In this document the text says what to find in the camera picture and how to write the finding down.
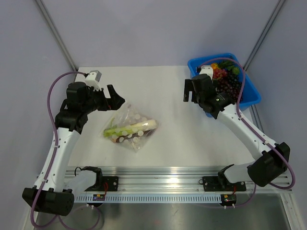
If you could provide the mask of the clear dotted zip top bag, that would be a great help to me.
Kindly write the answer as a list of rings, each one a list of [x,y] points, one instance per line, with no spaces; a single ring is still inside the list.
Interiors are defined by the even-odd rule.
[[[126,102],[108,120],[100,137],[138,152],[158,128],[158,121]]]

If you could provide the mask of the green white celery stalk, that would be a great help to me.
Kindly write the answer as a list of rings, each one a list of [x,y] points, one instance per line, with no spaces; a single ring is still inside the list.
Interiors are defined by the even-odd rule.
[[[113,135],[115,136],[127,136],[128,134],[134,134],[138,131],[147,131],[153,130],[158,127],[158,122],[156,120],[146,120],[143,122],[135,123],[132,125],[122,126],[122,127],[115,127],[105,129],[103,131],[103,137],[108,138]]]

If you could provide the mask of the orange purple papaya slice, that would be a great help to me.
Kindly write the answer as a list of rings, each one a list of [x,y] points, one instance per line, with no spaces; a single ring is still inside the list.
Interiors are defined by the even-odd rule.
[[[141,138],[146,138],[152,135],[155,132],[155,130],[147,130],[147,131],[138,131],[134,134],[128,134],[127,136],[112,136],[111,141],[114,143],[121,143],[124,140],[128,140],[131,142],[138,142],[141,140]]]

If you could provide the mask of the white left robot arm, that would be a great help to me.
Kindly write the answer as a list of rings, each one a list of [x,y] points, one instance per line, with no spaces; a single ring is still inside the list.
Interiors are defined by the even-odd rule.
[[[109,84],[107,89],[108,98],[103,89],[97,91],[84,82],[68,85],[67,97],[52,120],[54,136],[42,172],[33,187],[25,188],[22,194],[32,211],[66,216],[79,194],[108,189],[102,170],[94,166],[85,166],[73,179],[67,183],[64,181],[72,151],[88,121],[88,115],[94,111],[118,110],[125,102],[113,85]]]

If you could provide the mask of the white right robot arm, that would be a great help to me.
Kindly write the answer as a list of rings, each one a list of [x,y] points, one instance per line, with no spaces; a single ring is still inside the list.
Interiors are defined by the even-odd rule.
[[[253,182],[265,187],[290,168],[290,147],[278,144],[246,119],[234,100],[225,92],[218,93],[207,74],[184,82],[183,101],[198,104],[204,112],[222,122],[245,145],[254,161],[229,165],[218,172],[220,188],[230,189],[238,182]]]

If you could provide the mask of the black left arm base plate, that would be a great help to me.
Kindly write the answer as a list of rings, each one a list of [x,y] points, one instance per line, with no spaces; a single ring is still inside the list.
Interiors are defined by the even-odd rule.
[[[103,176],[100,184],[95,184],[87,188],[86,192],[116,192],[118,190],[119,177],[118,176]]]

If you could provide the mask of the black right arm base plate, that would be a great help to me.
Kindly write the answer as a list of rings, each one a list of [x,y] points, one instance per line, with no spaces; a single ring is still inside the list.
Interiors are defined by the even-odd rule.
[[[204,176],[198,180],[205,192],[245,192],[247,190],[245,182],[221,185],[217,176]]]

